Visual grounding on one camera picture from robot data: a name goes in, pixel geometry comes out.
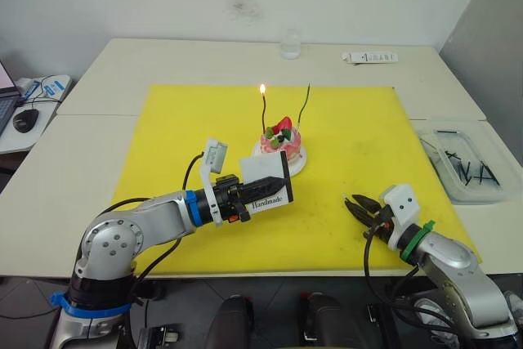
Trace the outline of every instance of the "pink cake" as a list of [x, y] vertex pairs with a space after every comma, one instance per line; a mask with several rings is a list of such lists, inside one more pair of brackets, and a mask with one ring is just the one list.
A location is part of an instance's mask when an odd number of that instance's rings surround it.
[[292, 163], [301, 157], [302, 136], [293, 127], [291, 119], [285, 117], [274, 127], [266, 129], [265, 134], [261, 135], [260, 147], [262, 153], [285, 150], [287, 161]]

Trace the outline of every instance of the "white wall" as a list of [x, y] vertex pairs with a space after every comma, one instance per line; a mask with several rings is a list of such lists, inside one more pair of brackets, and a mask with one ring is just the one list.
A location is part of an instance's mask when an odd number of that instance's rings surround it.
[[469, 0], [0, 0], [0, 58], [78, 78], [112, 37], [422, 44], [440, 49]]
[[523, 0], [471, 0], [441, 57], [523, 165]]

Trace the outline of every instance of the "laptop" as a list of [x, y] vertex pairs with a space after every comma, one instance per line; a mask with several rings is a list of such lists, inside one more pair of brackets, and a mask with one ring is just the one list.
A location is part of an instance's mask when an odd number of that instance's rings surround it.
[[0, 134], [15, 112], [20, 92], [0, 62]]

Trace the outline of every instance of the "white plate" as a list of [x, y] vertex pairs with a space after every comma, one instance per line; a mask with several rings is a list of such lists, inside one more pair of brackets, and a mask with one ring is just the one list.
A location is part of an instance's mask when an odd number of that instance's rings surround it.
[[[260, 141], [256, 142], [253, 147], [252, 155], [260, 155], [262, 153]], [[305, 149], [305, 146], [300, 147], [300, 157], [297, 159], [294, 159], [292, 163], [288, 163], [288, 173], [291, 176], [297, 175], [303, 167], [305, 167], [305, 164], [307, 162], [307, 150]]]

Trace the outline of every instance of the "green ring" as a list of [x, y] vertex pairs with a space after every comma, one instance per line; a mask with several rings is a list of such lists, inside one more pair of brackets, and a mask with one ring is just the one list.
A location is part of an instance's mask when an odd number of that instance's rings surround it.
[[430, 220], [428, 223], [426, 223], [423, 228], [418, 230], [418, 233], [414, 235], [414, 237], [409, 241], [407, 244], [407, 247], [403, 251], [401, 251], [401, 259], [404, 262], [407, 262], [407, 260], [410, 257], [410, 254], [413, 252], [413, 250], [416, 248], [416, 246], [419, 244], [419, 242], [422, 240], [425, 235], [432, 231], [432, 227], [436, 224], [433, 220]]

